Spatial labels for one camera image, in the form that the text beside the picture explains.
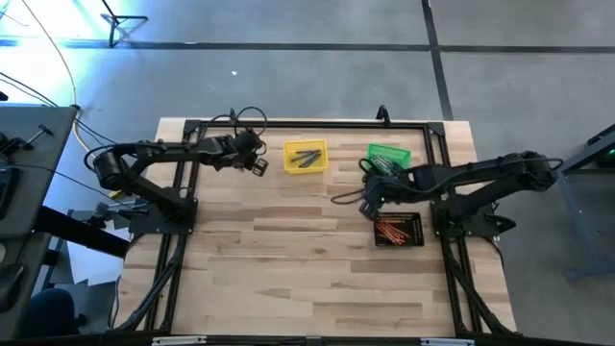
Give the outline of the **green plastic basket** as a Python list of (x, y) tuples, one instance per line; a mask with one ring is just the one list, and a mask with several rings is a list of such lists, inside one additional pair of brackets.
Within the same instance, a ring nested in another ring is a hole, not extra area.
[(406, 149), (401, 149), (398, 147), (393, 147), (393, 146), (388, 146), (388, 145), (383, 145), (383, 144), (370, 143), (368, 145), (367, 160), (369, 160), (374, 165), (376, 165), (374, 163), (375, 156), (381, 156), (381, 157), (388, 158), (392, 161), (395, 161), (403, 169), (410, 168), (411, 152)]

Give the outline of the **black plastic basket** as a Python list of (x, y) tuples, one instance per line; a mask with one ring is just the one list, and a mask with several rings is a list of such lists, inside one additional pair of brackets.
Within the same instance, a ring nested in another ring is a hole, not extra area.
[(418, 212), (382, 212), (378, 215), (374, 221), (374, 238), (376, 235), (383, 235), (378, 229), (378, 221), (380, 219), (403, 219), (409, 220), (410, 223), (404, 227), (399, 227), (408, 233), (407, 243), (402, 246), (387, 246), (387, 247), (423, 247), (425, 245), (425, 239), (423, 234), (423, 227), (421, 216)]

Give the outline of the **yellow plastic basket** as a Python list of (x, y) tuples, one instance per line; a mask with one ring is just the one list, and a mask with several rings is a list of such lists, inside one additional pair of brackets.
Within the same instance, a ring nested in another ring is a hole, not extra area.
[[(311, 166), (300, 168), (299, 165), (304, 161), (291, 162), (291, 159), (299, 156), (295, 151), (300, 150), (321, 150), (320, 157)], [(322, 173), (328, 168), (328, 147), (325, 139), (309, 139), (286, 141), (283, 144), (283, 166), (289, 174), (311, 174)]]

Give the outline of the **black tripod stand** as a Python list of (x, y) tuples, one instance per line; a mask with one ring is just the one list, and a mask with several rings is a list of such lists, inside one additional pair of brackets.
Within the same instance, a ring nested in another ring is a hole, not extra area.
[(119, 27), (122, 23), (128, 20), (140, 20), (142, 22), (147, 22), (149, 20), (149, 17), (146, 15), (115, 14), (107, 0), (101, 0), (101, 2), (107, 10), (105, 18), (110, 23), (109, 48), (114, 48), (119, 43), (119, 39), (115, 38), (115, 33), (119, 31)]

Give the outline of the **black support beam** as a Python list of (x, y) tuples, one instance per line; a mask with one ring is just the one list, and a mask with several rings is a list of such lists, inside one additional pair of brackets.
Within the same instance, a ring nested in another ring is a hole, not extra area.
[(130, 242), (47, 207), (38, 210), (33, 230), (124, 259)]

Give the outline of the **gray metal stand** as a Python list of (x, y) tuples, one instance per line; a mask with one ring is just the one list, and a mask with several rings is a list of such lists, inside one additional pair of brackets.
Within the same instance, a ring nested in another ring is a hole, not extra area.
[(615, 274), (615, 123), (587, 139), (555, 173), (580, 254), (580, 264), (564, 276)]

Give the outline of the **gray side desk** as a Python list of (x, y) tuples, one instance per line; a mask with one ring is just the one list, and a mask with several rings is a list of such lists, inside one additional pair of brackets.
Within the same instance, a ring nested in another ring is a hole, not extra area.
[(12, 160), (20, 171), (11, 203), (0, 220), (0, 244), (6, 253), (0, 268), (16, 263), (23, 267), (13, 306), (0, 312), (0, 340), (17, 337), (24, 309), (30, 301), (51, 236), (35, 233), (33, 226), (43, 205), (69, 136), (77, 110), (73, 107), (0, 106), (0, 132), (9, 138), (32, 138), (41, 125), (51, 135), (41, 135), (30, 151), (19, 150)]

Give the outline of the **black desk clamp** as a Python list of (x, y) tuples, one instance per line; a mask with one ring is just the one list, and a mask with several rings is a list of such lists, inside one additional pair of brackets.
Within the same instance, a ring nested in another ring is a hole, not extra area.
[(8, 138), (0, 132), (0, 156), (10, 157), (18, 150), (30, 151), (34, 148), (34, 141), (43, 135), (53, 136), (54, 133), (42, 124), (38, 126), (38, 132), (27, 140), (21, 137)]

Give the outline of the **black desk device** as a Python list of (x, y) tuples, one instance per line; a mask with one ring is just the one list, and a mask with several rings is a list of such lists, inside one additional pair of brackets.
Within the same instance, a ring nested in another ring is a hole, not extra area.
[(5, 218), (10, 201), (12, 189), (16, 178), (16, 169), (0, 168), (0, 220)]

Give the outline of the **person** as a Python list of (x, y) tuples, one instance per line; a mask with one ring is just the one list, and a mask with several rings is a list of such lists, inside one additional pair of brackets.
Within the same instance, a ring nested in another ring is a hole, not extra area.
[(79, 334), (74, 300), (62, 288), (48, 288), (34, 295), (20, 326), (21, 338)]

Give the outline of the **black metal table frame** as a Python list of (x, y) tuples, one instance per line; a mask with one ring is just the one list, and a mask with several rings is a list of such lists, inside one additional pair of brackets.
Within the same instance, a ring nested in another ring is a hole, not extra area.
[[(199, 202), (177, 284), (147, 319), (174, 334), (452, 336), (484, 331), (463, 292), (451, 293), (442, 243), (427, 203), (423, 247), (377, 247), (355, 204), (332, 198), (361, 186), (370, 143), (411, 152), (411, 163), (462, 164), (477, 157), (462, 121), (274, 120), (264, 134), (262, 177), (188, 167)], [(286, 141), (325, 139), (328, 168), (289, 174)]]

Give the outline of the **white table bracket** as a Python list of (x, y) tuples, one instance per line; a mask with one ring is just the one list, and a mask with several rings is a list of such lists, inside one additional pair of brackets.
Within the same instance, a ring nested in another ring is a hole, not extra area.
[(196, 346), (208, 341), (205, 335), (169, 335), (154, 337), (151, 346)]
[(420, 346), (476, 346), (472, 339), (425, 337), (420, 339)]

